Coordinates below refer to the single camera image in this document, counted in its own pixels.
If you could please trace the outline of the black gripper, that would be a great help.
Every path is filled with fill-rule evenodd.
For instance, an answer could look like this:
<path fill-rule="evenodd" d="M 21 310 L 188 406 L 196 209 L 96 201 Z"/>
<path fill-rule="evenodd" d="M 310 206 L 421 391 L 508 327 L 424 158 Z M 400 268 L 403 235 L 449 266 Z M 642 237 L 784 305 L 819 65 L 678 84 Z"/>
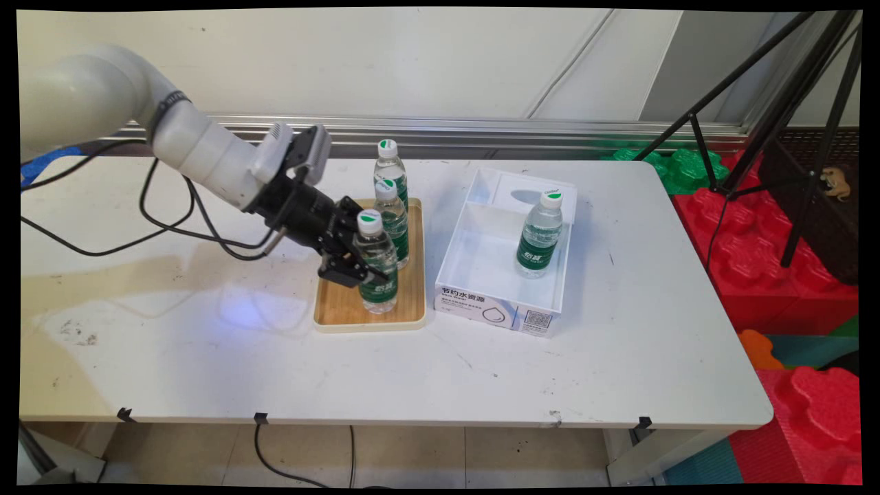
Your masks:
<path fill-rule="evenodd" d="M 349 288 L 389 282 L 385 273 L 354 253 L 353 237 L 359 232 L 358 214 L 363 210 L 348 195 L 333 200 L 302 177 L 284 175 L 273 179 L 247 207 L 272 232 L 265 254 L 283 239 L 291 239 L 321 254 L 321 279 Z"/>

